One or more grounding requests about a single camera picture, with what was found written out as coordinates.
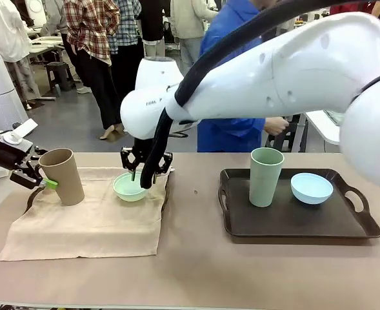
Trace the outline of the person's left hand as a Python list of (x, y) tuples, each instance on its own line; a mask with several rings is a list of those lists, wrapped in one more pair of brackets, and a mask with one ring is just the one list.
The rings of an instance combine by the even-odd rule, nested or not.
[(265, 119), (264, 130), (266, 133), (277, 136), (289, 126), (289, 122), (282, 117), (271, 117)]

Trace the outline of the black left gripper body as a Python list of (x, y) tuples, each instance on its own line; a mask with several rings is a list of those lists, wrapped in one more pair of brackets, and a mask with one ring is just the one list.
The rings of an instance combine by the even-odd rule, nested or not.
[(27, 139), (23, 139), (18, 145), (0, 139), (0, 167), (10, 171), (14, 170), (28, 156), (33, 145)]

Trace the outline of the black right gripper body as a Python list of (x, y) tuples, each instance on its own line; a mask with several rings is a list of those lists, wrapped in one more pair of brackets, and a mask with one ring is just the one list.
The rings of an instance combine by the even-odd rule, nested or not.
[(152, 140), (151, 139), (134, 139), (133, 145), (133, 155), (135, 159), (147, 159), (148, 155), (152, 150)]

